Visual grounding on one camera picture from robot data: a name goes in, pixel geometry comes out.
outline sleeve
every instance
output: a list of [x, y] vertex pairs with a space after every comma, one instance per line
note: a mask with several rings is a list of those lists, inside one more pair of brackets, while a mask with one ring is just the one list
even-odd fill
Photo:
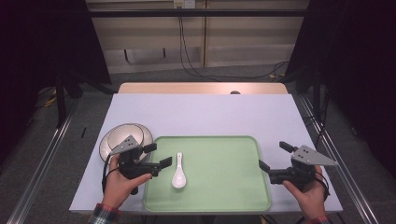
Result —
[[119, 221], [121, 215], [121, 211], [104, 205], [102, 203], [98, 203], [93, 210], [93, 214], [88, 221], [89, 224], [112, 224], [117, 223]]
[[306, 224], [332, 224], [332, 221], [327, 216], [324, 216], [309, 220]]

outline plastic tray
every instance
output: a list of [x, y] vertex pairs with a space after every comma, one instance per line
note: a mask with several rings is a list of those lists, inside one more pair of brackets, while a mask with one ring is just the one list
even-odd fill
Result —
[[[173, 157], [172, 166], [146, 184], [144, 205], [151, 212], [262, 212], [271, 204], [259, 168], [260, 151], [250, 136], [171, 136], [155, 140], [150, 160]], [[187, 185], [172, 186], [177, 153], [183, 153]]]

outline white spoon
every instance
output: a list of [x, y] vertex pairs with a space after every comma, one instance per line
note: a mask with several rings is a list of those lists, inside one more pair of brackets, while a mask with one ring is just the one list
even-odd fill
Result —
[[172, 185], [176, 189], [181, 189], [186, 186], [187, 180], [186, 176], [183, 173], [183, 168], [181, 167], [181, 160], [183, 159], [183, 154], [181, 152], [177, 153], [177, 168], [175, 171], [175, 175], [172, 179]]

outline black mount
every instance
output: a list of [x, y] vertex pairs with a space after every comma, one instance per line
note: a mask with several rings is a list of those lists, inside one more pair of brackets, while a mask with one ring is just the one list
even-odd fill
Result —
[[[279, 146], [289, 153], [295, 152], [298, 148], [293, 147], [285, 142], [279, 142]], [[263, 161], [259, 160], [259, 166], [270, 177], [271, 184], [283, 184], [284, 180], [289, 180], [299, 190], [315, 179], [315, 166], [304, 164], [300, 161], [291, 159], [291, 167], [282, 170], [271, 170]]]
[[[128, 150], [120, 153], [119, 158], [119, 170], [120, 173], [127, 179], [134, 179], [144, 174], [151, 174], [152, 176], [158, 176], [159, 172], [168, 166], [172, 165], [172, 157], [168, 157], [159, 163], [154, 162], [143, 162], [139, 158], [145, 153], [149, 153], [157, 149], [157, 144], [153, 143], [144, 147], [138, 147], [132, 150]], [[136, 195], [138, 188], [134, 188], [131, 192], [132, 195]]]

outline human hand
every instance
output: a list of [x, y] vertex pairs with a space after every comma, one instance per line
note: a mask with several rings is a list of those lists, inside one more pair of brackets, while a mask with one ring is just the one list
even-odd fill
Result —
[[[120, 154], [114, 155], [111, 158], [110, 171], [117, 169], [119, 164]], [[113, 208], [120, 208], [122, 203], [131, 194], [132, 189], [145, 183], [151, 179], [151, 174], [141, 175], [135, 179], [125, 178], [119, 170], [111, 172], [107, 176], [105, 195], [102, 204], [111, 206]]]
[[[315, 169], [319, 174], [315, 174], [315, 177], [319, 180], [322, 179], [322, 170], [320, 166], [315, 166]], [[326, 216], [324, 210], [324, 192], [325, 188], [317, 181], [312, 180], [306, 185], [303, 191], [297, 189], [291, 182], [283, 181], [285, 188], [296, 198], [301, 210], [304, 213], [305, 220], [311, 220], [317, 217]]]

